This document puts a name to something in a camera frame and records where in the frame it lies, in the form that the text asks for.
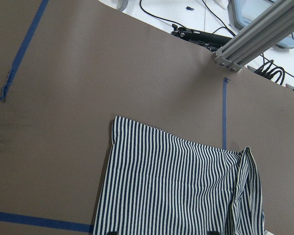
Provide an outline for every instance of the blue tape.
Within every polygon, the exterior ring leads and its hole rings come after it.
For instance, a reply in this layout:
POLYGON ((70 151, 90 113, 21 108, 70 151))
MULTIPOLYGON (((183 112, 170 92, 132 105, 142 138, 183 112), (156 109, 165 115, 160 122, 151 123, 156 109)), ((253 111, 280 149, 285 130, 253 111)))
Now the blue tape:
POLYGON ((0 212, 0 221, 92 233, 93 225, 0 212))
POLYGON ((227 78, 223 80, 222 91, 222 148, 226 149, 226 85, 228 83, 227 78))
POLYGON ((18 53, 16 54, 16 56, 15 56, 15 58, 13 60, 12 68, 11 68, 11 70, 10 70, 8 76, 7 76, 7 80, 5 82, 5 85, 1 89, 1 96, 0 96, 1 101, 5 101, 6 94, 8 93, 9 88, 12 85, 15 74, 19 69, 19 66, 20 66, 20 64, 22 62, 22 59, 23 59, 23 57, 25 55, 25 52, 26 52, 26 50, 28 48, 28 45, 29 45, 29 43, 30 43, 35 31, 36 31, 38 23, 39 23, 42 15, 44 13, 44 10, 45 10, 45 8, 47 6, 47 3, 48 3, 48 0, 42 0, 41 1, 40 6, 39 6, 39 8, 37 10, 37 13, 36 13, 32 23, 31 23, 25 37, 24 37, 24 40, 23 40, 23 42, 22 42, 22 44, 21 44, 21 46, 20 46, 20 48, 18 50, 18 53))

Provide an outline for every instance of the striped cloth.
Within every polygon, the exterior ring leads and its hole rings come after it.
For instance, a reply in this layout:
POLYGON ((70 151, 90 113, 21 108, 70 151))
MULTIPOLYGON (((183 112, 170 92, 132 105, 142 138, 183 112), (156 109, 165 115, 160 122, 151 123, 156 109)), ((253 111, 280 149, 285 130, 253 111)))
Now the striped cloth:
POLYGON ((94 235, 262 235, 257 166, 232 152, 116 117, 94 235))

